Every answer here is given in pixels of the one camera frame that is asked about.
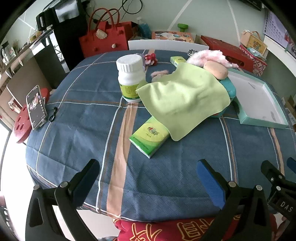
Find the pink fluffy fabric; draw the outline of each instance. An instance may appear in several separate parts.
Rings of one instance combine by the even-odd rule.
[[[232,64],[228,62],[220,50],[202,50],[193,54],[188,60],[187,63],[193,64],[199,67],[203,67],[205,62],[212,60],[217,63],[222,64],[226,68],[237,68],[237,64]]]
[[[151,74],[151,77],[153,78],[153,77],[157,76],[158,74],[161,74],[161,75],[168,74],[168,70],[154,71],[154,72]]]

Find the plastic bottle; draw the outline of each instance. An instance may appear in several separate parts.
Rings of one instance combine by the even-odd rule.
[[[138,17],[137,20],[142,37],[151,39],[152,34],[148,24],[145,23],[141,17]]]
[[[123,98],[130,103],[140,102],[136,89],[139,82],[146,79],[142,57],[136,54],[125,55],[116,61],[116,65]]]

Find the red bag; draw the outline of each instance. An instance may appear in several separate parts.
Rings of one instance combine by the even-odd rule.
[[[96,11],[104,9],[106,12],[99,19],[95,29],[90,30],[91,21]],[[117,23],[114,24],[113,17],[110,11],[117,11]],[[103,17],[106,14],[109,14],[111,25],[108,21],[103,21]],[[84,57],[90,57],[100,53],[119,51],[119,50],[128,50],[128,40],[133,36],[131,22],[119,23],[120,15],[119,11],[115,8],[107,10],[106,8],[96,9],[89,20],[88,32],[86,35],[79,38],[80,46],[83,52]],[[107,34],[107,37],[104,39],[99,39],[96,36],[97,30],[100,29]]]

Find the teal box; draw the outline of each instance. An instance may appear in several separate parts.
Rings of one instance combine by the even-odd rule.
[[[237,94],[237,90],[235,88],[235,86],[233,85],[233,83],[231,82],[231,80],[227,77],[224,80],[220,80],[220,83],[224,86],[224,88],[227,90],[227,93],[229,95],[230,98],[230,102],[232,102],[232,100],[236,97]],[[225,110],[227,109],[227,107],[222,110],[221,112],[214,114],[210,117],[216,117],[219,118],[223,115],[223,113],[225,112]]]
[[[241,124],[279,129],[288,126],[278,100],[264,81],[235,69],[229,69],[228,77],[236,86],[233,103]]]

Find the bottle label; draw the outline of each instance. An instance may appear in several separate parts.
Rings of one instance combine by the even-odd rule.
[[[136,100],[139,99],[139,95],[136,93],[136,89],[138,87],[139,84],[136,85],[120,85],[120,89],[122,92],[122,95],[124,96],[124,98],[129,99],[129,100]]]

